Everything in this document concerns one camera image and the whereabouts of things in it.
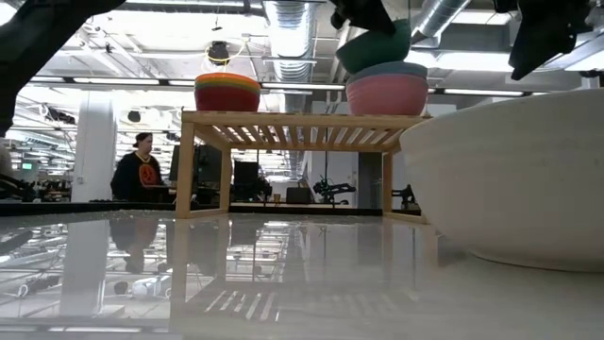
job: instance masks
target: wooden shelf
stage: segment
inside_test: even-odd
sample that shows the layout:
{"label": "wooden shelf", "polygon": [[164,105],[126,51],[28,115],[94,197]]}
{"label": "wooden shelf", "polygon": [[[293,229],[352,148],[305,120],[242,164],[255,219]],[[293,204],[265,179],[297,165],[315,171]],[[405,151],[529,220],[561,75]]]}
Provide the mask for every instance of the wooden shelf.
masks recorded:
{"label": "wooden shelf", "polygon": [[[405,129],[423,121],[423,118],[408,116],[185,111],[182,113],[176,217],[196,218],[228,211],[231,149],[381,152],[384,213],[392,214],[393,154],[400,151],[398,137]],[[194,137],[223,153],[220,209],[216,211],[190,211]]]}
{"label": "wooden shelf", "polygon": [[418,117],[346,114],[185,111],[183,123],[220,149],[387,152]]}

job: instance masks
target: white bowl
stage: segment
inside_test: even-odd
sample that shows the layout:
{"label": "white bowl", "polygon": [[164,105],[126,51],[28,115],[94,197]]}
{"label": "white bowl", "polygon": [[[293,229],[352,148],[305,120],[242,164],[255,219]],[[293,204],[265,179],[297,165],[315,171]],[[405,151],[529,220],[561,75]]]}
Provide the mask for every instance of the white bowl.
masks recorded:
{"label": "white bowl", "polygon": [[428,221],[475,255],[604,271],[604,89],[460,110],[400,143]]}

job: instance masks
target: man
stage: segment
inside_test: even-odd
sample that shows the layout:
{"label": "man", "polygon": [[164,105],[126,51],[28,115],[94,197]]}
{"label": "man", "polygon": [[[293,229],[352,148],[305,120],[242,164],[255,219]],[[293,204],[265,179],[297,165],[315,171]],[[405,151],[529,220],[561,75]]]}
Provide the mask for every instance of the man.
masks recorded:
{"label": "man", "polygon": [[111,181],[115,198],[130,202],[159,202],[157,186],[163,185],[158,161],[151,156],[153,134],[139,133],[137,148],[125,155],[117,165]]}
{"label": "man", "polygon": [[0,144],[0,175],[12,177],[12,162],[10,152]]}

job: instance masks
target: black t-shirt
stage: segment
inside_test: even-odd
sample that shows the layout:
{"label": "black t-shirt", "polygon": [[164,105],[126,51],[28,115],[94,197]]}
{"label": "black t-shirt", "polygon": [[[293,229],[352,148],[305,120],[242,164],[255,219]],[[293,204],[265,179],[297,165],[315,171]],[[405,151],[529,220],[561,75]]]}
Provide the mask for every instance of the black t-shirt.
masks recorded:
{"label": "black t-shirt", "polygon": [[153,156],[143,160],[133,152],[125,155],[117,164],[117,170],[111,181],[111,190],[117,199],[130,202],[157,202],[157,190],[145,186],[162,184],[158,161]]}

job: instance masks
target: wooden leg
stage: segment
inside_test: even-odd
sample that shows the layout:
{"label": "wooden leg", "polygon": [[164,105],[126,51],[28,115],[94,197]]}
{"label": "wooden leg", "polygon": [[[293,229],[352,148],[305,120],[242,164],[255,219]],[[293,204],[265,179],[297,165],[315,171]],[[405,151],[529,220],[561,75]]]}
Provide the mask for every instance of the wooden leg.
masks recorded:
{"label": "wooden leg", "polygon": [[170,305],[172,313],[182,311],[187,299],[187,262],[189,256],[190,242],[189,222],[177,220],[175,225],[175,236],[172,247],[172,294]]}
{"label": "wooden leg", "polygon": [[222,169],[220,173],[220,210],[228,211],[230,204],[230,179],[231,179],[230,149],[223,149]]}
{"label": "wooden leg", "polygon": [[194,134],[195,131],[193,123],[182,123],[182,135],[180,136],[180,151],[178,153],[176,218],[189,218],[191,214]]}
{"label": "wooden leg", "polygon": [[221,216],[216,221],[218,223],[218,250],[216,253],[216,279],[227,279],[227,250],[228,240],[230,239],[230,224],[228,223],[228,215]]}
{"label": "wooden leg", "polygon": [[382,156],[382,212],[390,213],[393,210],[393,154],[386,152]]}

